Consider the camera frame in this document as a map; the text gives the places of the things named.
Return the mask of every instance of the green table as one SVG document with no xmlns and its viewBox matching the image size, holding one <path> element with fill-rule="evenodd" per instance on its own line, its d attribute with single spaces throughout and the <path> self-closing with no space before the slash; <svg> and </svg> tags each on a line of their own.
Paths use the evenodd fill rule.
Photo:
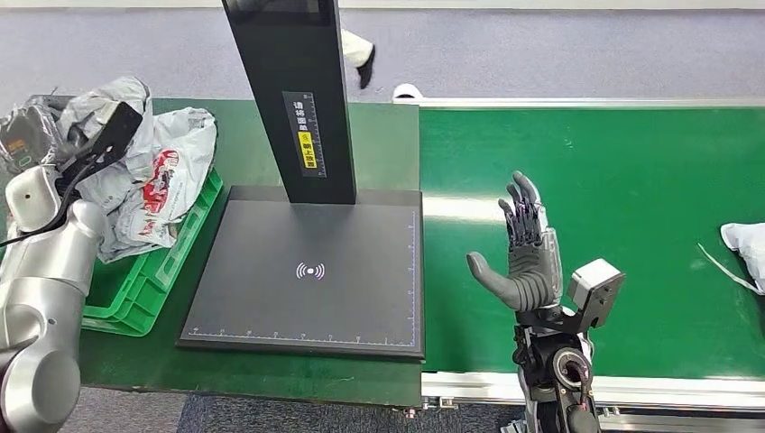
<svg viewBox="0 0 765 433">
<path fill-rule="evenodd" d="M 155 100 L 161 113 L 204 107 L 217 120 L 215 166 L 226 185 L 277 185 L 279 172 L 252 101 Z M 417 108 L 349 109 L 360 189 L 418 189 Z M 152 332 L 142 338 L 85 331 L 82 382 L 141 391 L 192 391 L 270 398 L 419 405 L 420 363 L 178 349 L 175 340 L 204 268 L 225 197 L 216 202 Z"/>
<path fill-rule="evenodd" d="M 564 282 L 597 257 L 627 274 L 591 333 L 596 374 L 765 378 L 765 301 L 696 246 L 738 270 L 720 225 L 765 220 L 765 110 L 423 111 L 420 157 L 425 370 L 515 371 L 512 314 L 474 283 L 465 252 L 505 269 L 494 203 L 523 170 L 558 231 Z"/>
<path fill-rule="evenodd" d="M 227 184 L 278 181 L 253 103 L 168 100 L 157 101 L 156 111 L 186 105 L 216 114 L 216 166 Z M 350 106 L 359 188 L 418 186 L 416 165 L 404 163 L 418 158 L 416 110 Z M 758 193 L 765 176 L 758 169 L 765 162 L 765 110 L 421 110 L 419 141 L 423 370 L 515 371 L 512 313 L 472 280 L 465 253 L 481 251 L 500 269 L 506 263 L 506 234 L 494 203 L 520 169 L 548 206 L 565 275 L 597 257 L 627 273 L 606 326 L 592 333 L 596 374 L 765 379 L 763 302 L 696 246 L 737 269 L 719 226 L 763 220 Z M 83 383 L 418 405 L 419 364 L 176 349 L 212 238 L 208 225 L 150 335 L 83 333 Z"/>
</svg>

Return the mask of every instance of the person's leg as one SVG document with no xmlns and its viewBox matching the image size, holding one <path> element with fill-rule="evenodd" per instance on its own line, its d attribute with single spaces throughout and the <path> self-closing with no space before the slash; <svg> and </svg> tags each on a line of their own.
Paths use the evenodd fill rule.
<svg viewBox="0 0 765 433">
<path fill-rule="evenodd" d="M 374 63 L 374 44 L 348 30 L 341 29 L 343 55 L 359 73 L 359 87 L 366 88 L 372 79 L 372 64 Z"/>
</svg>

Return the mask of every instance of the white cloth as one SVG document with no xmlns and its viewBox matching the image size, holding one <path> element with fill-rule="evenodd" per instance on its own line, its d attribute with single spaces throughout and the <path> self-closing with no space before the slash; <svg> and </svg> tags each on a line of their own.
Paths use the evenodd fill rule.
<svg viewBox="0 0 765 433">
<path fill-rule="evenodd" d="M 371 42 L 343 29 L 340 29 L 340 39 L 343 40 L 343 55 L 351 66 L 358 68 L 369 60 L 373 47 Z"/>
</svg>

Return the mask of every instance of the white object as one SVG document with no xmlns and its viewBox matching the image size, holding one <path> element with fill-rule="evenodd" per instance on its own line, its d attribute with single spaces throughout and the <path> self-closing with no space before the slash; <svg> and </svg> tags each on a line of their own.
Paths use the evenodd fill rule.
<svg viewBox="0 0 765 433">
<path fill-rule="evenodd" d="M 726 269 L 700 244 L 699 247 L 702 253 L 712 264 L 730 277 L 731 280 L 736 281 L 758 295 L 765 295 L 765 223 L 726 224 L 720 227 L 720 236 L 723 237 L 725 246 L 732 251 L 738 252 L 746 262 L 746 269 L 754 279 L 755 285 L 752 286 L 745 279 Z"/>
<path fill-rule="evenodd" d="M 422 99 L 422 93 L 413 84 L 404 83 L 396 86 L 393 90 L 393 101 L 403 97 L 404 99 Z"/>
<path fill-rule="evenodd" d="M 351 66 L 358 68 L 369 60 L 373 47 L 371 42 L 344 29 L 340 30 L 340 39 L 343 41 L 343 55 Z"/>
<path fill-rule="evenodd" d="M 577 307 L 584 308 L 594 288 L 619 276 L 621 272 L 605 259 L 596 259 L 574 271 L 568 284 L 568 296 Z"/>
<path fill-rule="evenodd" d="M 107 234 L 98 257 L 102 262 L 175 244 L 175 223 L 194 206 L 215 153 L 215 118 L 199 108 L 154 117 L 152 176 L 131 186 L 117 210 L 109 215 Z"/>
</svg>

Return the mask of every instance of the green plastic crate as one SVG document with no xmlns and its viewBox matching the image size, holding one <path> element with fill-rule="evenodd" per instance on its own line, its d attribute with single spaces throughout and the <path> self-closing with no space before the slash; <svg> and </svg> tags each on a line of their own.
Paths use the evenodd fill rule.
<svg viewBox="0 0 765 433">
<path fill-rule="evenodd" d="M 183 218 L 178 240 L 162 248 L 113 263 L 96 261 L 82 327 L 123 336 L 145 336 L 152 330 L 180 268 L 197 239 L 207 214 L 223 188 L 212 170 L 194 206 Z"/>
</svg>

